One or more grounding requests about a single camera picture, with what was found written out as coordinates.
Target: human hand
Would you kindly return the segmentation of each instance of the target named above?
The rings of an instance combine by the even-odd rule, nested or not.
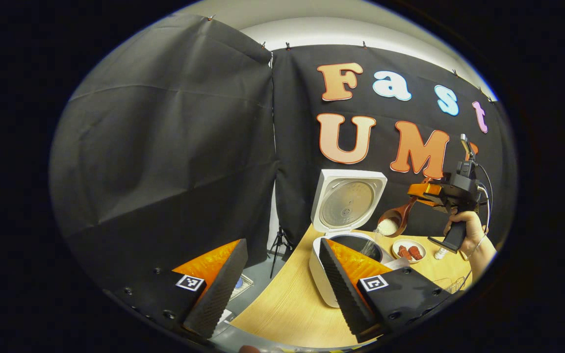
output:
[[[461,248],[459,248],[459,250],[466,254],[474,251],[474,248],[477,247],[477,244],[481,241],[482,237],[487,234],[485,226],[481,226],[481,220],[475,212],[464,211],[457,214],[457,209],[453,208],[448,224],[446,224],[446,228],[444,228],[444,236],[448,234],[453,222],[466,223],[466,239],[463,240],[463,244]]]

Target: small bowl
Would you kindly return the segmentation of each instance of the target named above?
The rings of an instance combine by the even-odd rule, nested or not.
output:
[[[394,245],[392,245],[392,253],[394,253],[394,256],[396,259],[401,258],[401,256],[398,254],[398,248],[400,246],[404,246],[405,248],[407,248],[407,250],[409,250],[409,248],[411,248],[412,246],[417,246],[417,249],[420,250],[420,255],[422,255],[422,258],[419,260],[413,259],[409,261],[410,264],[414,264],[414,263],[419,263],[420,261],[422,261],[425,257],[426,257],[426,248],[424,248],[424,246],[422,246],[422,244],[418,243],[417,241],[413,241],[413,240],[409,240],[409,239],[400,239],[394,242]]]

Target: red food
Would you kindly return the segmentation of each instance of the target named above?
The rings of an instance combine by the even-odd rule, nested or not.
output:
[[[406,257],[409,261],[412,260],[411,254],[407,251],[407,248],[402,245],[398,248],[398,255],[399,257]]]
[[[417,246],[412,246],[411,248],[409,248],[409,253],[416,260],[422,259],[422,255],[420,255],[420,250],[418,250]]]

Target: wooden table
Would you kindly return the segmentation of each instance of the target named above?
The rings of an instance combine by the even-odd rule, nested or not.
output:
[[[358,231],[374,237],[374,233]],[[309,271],[312,242],[322,235],[312,225],[309,226],[280,272],[231,325],[253,335],[293,346],[330,348],[358,345],[341,310],[327,306],[322,300]],[[439,250],[439,246],[426,237],[383,237],[378,243],[391,254],[391,246],[398,239],[413,239],[426,248],[425,258],[411,264],[411,268],[442,288],[466,276],[470,270],[469,263],[459,254],[449,252],[444,259],[436,260],[433,254]],[[470,286],[471,277],[463,288]]]

